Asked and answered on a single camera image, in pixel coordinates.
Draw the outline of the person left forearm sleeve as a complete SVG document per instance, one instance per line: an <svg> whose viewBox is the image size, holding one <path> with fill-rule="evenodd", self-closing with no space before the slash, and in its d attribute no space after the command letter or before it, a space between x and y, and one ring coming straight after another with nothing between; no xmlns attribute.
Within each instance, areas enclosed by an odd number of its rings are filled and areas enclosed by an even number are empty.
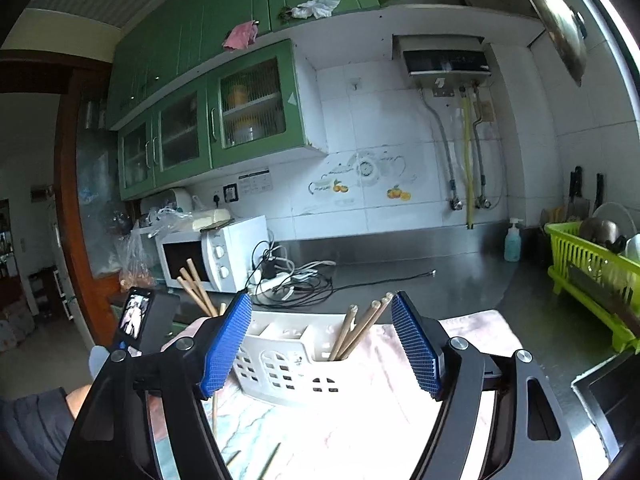
<svg viewBox="0 0 640 480"><path fill-rule="evenodd" d="M85 385L1 400L1 478L55 479L76 417L90 390Z"/></svg>

